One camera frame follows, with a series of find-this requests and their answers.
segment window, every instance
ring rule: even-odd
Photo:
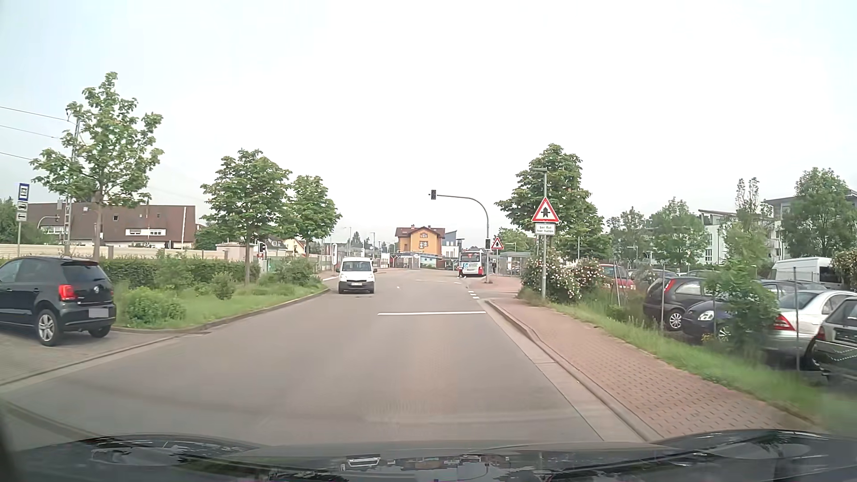
[[[7,262],[0,266],[0,283],[12,283],[15,281],[15,276],[18,274],[18,268],[21,267],[21,260]]]
[[[675,294],[695,294],[702,296],[702,286],[699,284],[699,281],[688,281],[675,288]]]

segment red car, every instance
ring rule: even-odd
[[[606,276],[607,279],[611,282],[615,280],[616,285],[620,289],[637,289],[637,286],[634,285],[633,280],[631,280],[631,276],[628,275],[628,270],[625,269],[624,266],[610,263],[601,263],[599,266],[601,266],[601,270],[604,272],[604,276]]]

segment curb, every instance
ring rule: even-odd
[[[206,331],[207,329],[218,327],[220,325],[225,325],[226,323],[237,322],[238,320],[243,320],[244,318],[249,318],[251,316],[261,315],[262,313],[267,313],[268,311],[279,310],[280,308],[285,308],[286,306],[290,306],[292,304],[298,304],[302,301],[307,301],[312,298],[319,297],[327,292],[330,292],[330,288],[325,288],[317,293],[308,294],[307,296],[295,298],[284,303],[275,304],[273,306],[268,306],[266,308],[260,308],[258,310],[248,311],[247,313],[241,313],[238,315],[227,316],[226,318],[220,318],[219,320],[214,320],[213,322],[203,323],[202,325],[190,327],[190,328],[163,328],[163,329],[145,329],[145,328],[126,328],[126,327],[117,327],[114,326],[112,329],[116,331],[121,331],[124,333],[164,333],[164,334],[188,334],[188,333],[200,333],[201,331]]]
[[[148,332],[149,333],[158,333],[158,332],[153,331],[153,330],[148,330]],[[20,377],[10,378],[9,380],[5,380],[3,382],[0,382],[0,387],[2,387],[3,385],[9,385],[10,383],[20,382],[21,380],[26,380],[28,378],[38,377],[39,375],[44,375],[45,373],[50,373],[52,371],[62,370],[63,368],[68,368],[70,366],[80,365],[80,364],[83,364],[86,362],[97,360],[99,358],[109,357],[109,356],[115,355],[117,353],[135,350],[136,348],[143,348],[144,346],[154,345],[155,343],[160,343],[161,341],[172,340],[174,338],[178,338],[179,336],[180,336],[180,334],[174,334],[173,336],[165,336],[164,338],[158,338],[157,340],[145,341],[143,343],[137,343],[136,345],[125,346],[122,348],[117,348],[116,350],[110,350],[109,352],[99,353],[99,354],[93,355],[89,358],[84,358],[83,360],[77,360],[77,361],[69,362],[67,364],[63,364],[63,365],[59,365],[59,366],[53,366],[51,368],[46,368],[44,370],[33,371],[30,373],[27,373],[26,375],[21,375]]]
[[[649,427],[640,417],[634,414],[634,412],[630,411],[621,404],[618,400],[616,400],[610,393],[608,393],[605,389],[601,388],[598,383],[593,381],[591,378],[586,376],[583,372],[575,368],[572,364],[568,363],[568,360],[562,358],[557,352],[554,351],[547,343],[542,341],[539,338],[538,333],[535,330],[527,326],[524,322],[520,321],[518,318],[512,316],[506,310],[503,310],[500,306],[494,303],[491,299],[486,299],[485,302],[491,306],[495,311],[500,313],[501,316],[506,318],[512,325],[515,326],[521,333],[524,334],[527,338],[530,339],[533,343],[535,343],[539,348],[541,348],[548,356],[556,362],[559,366],[563,368],[563,370],[567,371],[569,375],[574,377],[581,385],[584,386],[585,389],[589,390],[598,400],[600,400],[607,408],[610,409],[611,412],[615,413],[620,420],[625,422],[628,427],[631,428],[632,431],[637,433],[637,435],[642,438],[646,442],[652,442],[655,440],[663,439],[663,436],[657,433],[654,429]]]

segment car hood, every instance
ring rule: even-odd
[[[847,471],[857,440],[801,431],[723,431],[653,443],[514,441],[260,446],[175,434],[95,437],[15,454],[24,479],[551,482],[555,479],[789,479]]]

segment red and white triangle sign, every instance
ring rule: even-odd
[[[533,214],[534,223],[558,223],[560,218],[556,215],[554,207],[550,205],[550,201],[545,197],[542,203],[538,205],[536,213]]]

